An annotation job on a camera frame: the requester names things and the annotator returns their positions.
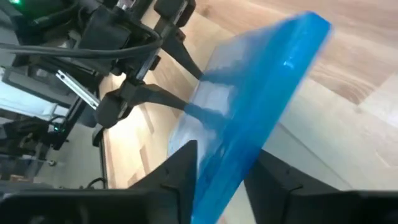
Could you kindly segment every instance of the white surface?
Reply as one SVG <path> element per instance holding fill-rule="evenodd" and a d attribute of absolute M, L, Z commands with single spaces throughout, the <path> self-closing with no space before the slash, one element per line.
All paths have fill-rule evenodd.
<path fill-rule="evenodd" d="M 359 107 L 398 128 L 398 73 L 388 78 Z"/>
<path fill-rule="evenodd" d="M 236 192 L 224 210 L 224 223 L 227 224 L 255 224 L 253 211 L 251 210 L 248 193 L 244 183 L 236 189 Z"/>
<path fill-rule="evenodd" d="M 68 139 L 59 151 L 50 150 L 48 160 L 57 161 L 55 167 L 45 164 L 35 178 L 35 182 L 54 187 L 77 189 L 101 177 L 100 149 L 91 145 L 93 129 L 76 124 Z M 102 183 L 94 185 L 100 189 Z"/>
<path fill-rule="evenodd" d="M 6 118 L 0 118 L 0 124 L 5 124 L 7 122 L 10 122 L 10 119 L 6 119 Z"/>
<path fill-rule="evenodd" d="M 66 115 L 68 112 L 68 109 L 57 106 L 56 103 L 43 100 L 2 81 L 0 81 L 0 108 L 44 120 L 51 119 L 53 115 Z"/>

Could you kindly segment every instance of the black plastic mount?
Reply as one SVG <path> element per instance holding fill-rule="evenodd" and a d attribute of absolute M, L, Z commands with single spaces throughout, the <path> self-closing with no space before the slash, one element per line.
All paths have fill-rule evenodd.
<path fill-rule="evenodd" d="M 62 70 L 71 74 L 79 83 L 87 87 L 91 93 L 98 91 L 97 88 L 104 78 L 104 76 L 98 72 L 90 73 L 81 67 L 77 67 L 76 64 L 72 62 L 58 58 L 42 57 L 38 61 L 38 66 L 50 73 L 57 73 L 58 70 Z M 53 136 L 48 136 L 45 142 L 51 144 L 54 150 L 59 150 L 67 140 L 68 135 L 73 127 L 75 127 L 76 122 L 79 120 L 84 110 L 89 110 L 89 106 L 83 99 L 77 96 L 71 107 L 69 107 L 68 113 L 62 123 L 62 132 L 54 134 Z"/>
<path fill-rule="evenodd" d="M 265 151 L 244 184 L 257 223 L 398 223 L 398 192 L 341 192 Z"/>
<path fill-rule="evenodd" d="M 202 76 L 202 72 L 186 50 L 183 44 L 185 34 L 179 29 L 179 27 L 187 23 L 195 10 L 195 6 L 195 0 L 158 0 L 154 9 L 160 14 L 160 19 L 154 30 L 164 39 L 162 49 L 194 77 L 199 79 Z M 149 69 L 154 70 L 159 60 L 160 58 L 156 57 Z M 102 125 L 102 128 L 110 128 L 118 121 L 126 118 L 134 106 L 145 102 L 158 103 L 180 110 L 183 110 L 186 105 L 186 102 L 159 86 L 145 85 L 144 82 L 137 80 L 136 74 L 133 72 L 127 73 L 127 77 L 119 89 L 111 91 L 104 96 L 96 109 L 95 118 Z M 97 146 L 99 144 L 100 138 L 98 135 L 102 131 L 98 129 L 95 132 L 93 145 Z"/>
<path fill-rule="evenodd" d="M 197 142 L 126 190 L 23 190 L 0 200 L 1 223 L 189 224 Z"/>
<path fill-rule="evenodd" d="M 125 21 L 124 15 L 125 12 L 118 7 L 108 9 L 100 5 L 92 13 L 78 43 L 78 48 L 115 50 L 128 47 L 132 41 L 132 29 L 121 25 L 121 21 Z M 115 75 L 120 75 L 122 72 L 127 72 L 124 67 L 117 66 L 115 60 L 112 59 L 79 59 L 78 61 L 102 74 L 113 72 Z"/>
<path fill-rule="evenodd" d="M 0 42 L 14 45 L 58 46 L 73 29 L 78 4 L 64 0 L 0 1 Z M 36 57 L 0 50 L 0 66 L 29 65 Z"/>

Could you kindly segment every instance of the black metal bracket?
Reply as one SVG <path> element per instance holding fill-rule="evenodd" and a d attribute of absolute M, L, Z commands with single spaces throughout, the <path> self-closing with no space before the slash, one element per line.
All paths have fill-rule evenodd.
<path fill-rule="evenodd" d="M 87 72 L 83 67 L 80 68 L 74 63 L 57 58 L 42 58 L 39 62 L 39 66 L 51 73 L 57 73 L 58 70 L 62 70 L 72 74 L 92 93 L 97 90 L 97 87 L 104 78 L 104 76 L 100 73 Z M 54 150 L 59 150 L 63 143 L 67 140 L 67 137 L 69 136 L 73 127 L 76 125 L 76 122 L 79 120 L 80 116 L 83 114 L 86 107 L 88 107 L 87 103 L 79 96 L 76 97 L 76 100 L 73 102 L 71 107 L 69 107 L 65 120 L 62 123 L 62 131 L 56 134 L 53 133 L 52 137 L 46 139 L 45 142 L 49 142 Z"/>
<path fill-rule="evenodd" d="M 144 82 L 123 82 L 118 90 L 105 94 L 95 118 L 104 128 L 114 126 L 119 120 L 128 116 L 134 106 L 141 103 L 157 103 L 183 110 L 187 104 L 177 96 L 157 85 L 145 85 Z"/>
<path fill-rule="evenodd" d="M 129 189 L 18 191 L 0 200 L 1 223 L 189 224 L 196 172 L 190 141 Z"/>
<path fill-rule="evenodd" d="M 177 26 L 173 26 L 170 33 L 164 40 L 162 49 L 199 80 L 203 73 L 183 44 L 185 34 Z"/>
<path fill-rule="evenodd" d="M 342 192 L 261 151 L 244 180 L 257 223 L 397 223 L 398 193 Z"/>
<path fill-rule="evenodd" d="M 179 12 L 183 5 L 185 5 L 185 9 L 176 23 L 177 27 L 183 27 L 187 24 L 197 6 L 195 0 L 158 0 L 155 3 L 154 10 L 169 21 Z"/>

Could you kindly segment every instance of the robotic arm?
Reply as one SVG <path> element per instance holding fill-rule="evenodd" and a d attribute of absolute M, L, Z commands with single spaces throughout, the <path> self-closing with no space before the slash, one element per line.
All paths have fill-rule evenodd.
<path fill-rule="evenodd" d="M 0 200 L 1 221 L 197 223 L 191 218 L 196 168 L 197 143 L 190 141 L 129 189 L 27 189 L 9 195 Z M 340 192 L 265 151 L 260 153 L 244 184 L 257 223 L 398 222 L 397 192 Z"/>
<path fill-rule="evenodd" d="M 142 80 L 161 60 L 164 49 L 196 78 L 202 75 L 183 45 L 180 30 L 195 10 L 194 0 L 158 0 L 154 4 L 160 19 L 153 29 L 140 22 L 151 0 L 34 0 L 0 2 L 0 61 L 3 67 L 36 65 L 54 73 L 79 99 L 65 122 L 67 135 L 86 104 L 95 110 L 100 126 L 93 136 L 97 146 L 104 128 L 126 118 L 132 108 L 144 102 L 183 109 L 186 102 L 159 86 Z M 59 46 L 66 40 L 72 49 Z M 95 92 L 103 77 L 126 74 L 119 89 L 100 101 Z M 65 136 L 58 138 L 59 149 Z"/>

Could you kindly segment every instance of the light wood plank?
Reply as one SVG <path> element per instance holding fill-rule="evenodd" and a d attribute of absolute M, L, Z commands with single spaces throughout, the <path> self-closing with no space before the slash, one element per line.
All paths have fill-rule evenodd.
<path fill-rule="evenodd" d="M 395 0 L 250 0 L 250 2 L 286 13 L 315 11 L 343 32 L 398 48 L 398 4 Z"/>
<path fill-rule="evenodd" d="M 398 73 L 385 81 L 359 107 L 398 128 Z"/>
<path fill-rule="evenodd" d="M 329 19 L 323 1 L 292 2 L 291 0 L 258 0 L 254 3 L 244 0 L 198 1 L 197 11 L 234 34 L 269 26 L 306 10 L 313 10 L 321 16 L 326 15 Z M 393 71 L 398 70 L 395 57 L 398 50 L 383 41 L 376 42 L 380 39 L 369 40 L 366 35 L 350 33 L 350 30 L 342 28 L 338 22 L 333 22 L 333 19 L 330 21 L 335 26 L 335 32 L 315 62 L 314 72 L 310 76 L 342 97 L 359 104 Z"/>
<path fill-rule="evenodd" d="M 398 154 L 398 129 L 317 82 L 303 83 L 280 122 L 354 189 L 398 187 L 385 156 Z"/>
<path fill-rule="evenodd" d="M 263 149 L 302 172 L 340 190 L 352 189 L 334 167 L 330 167 L 297 139 L 283 125 L 278 124 Z"/>

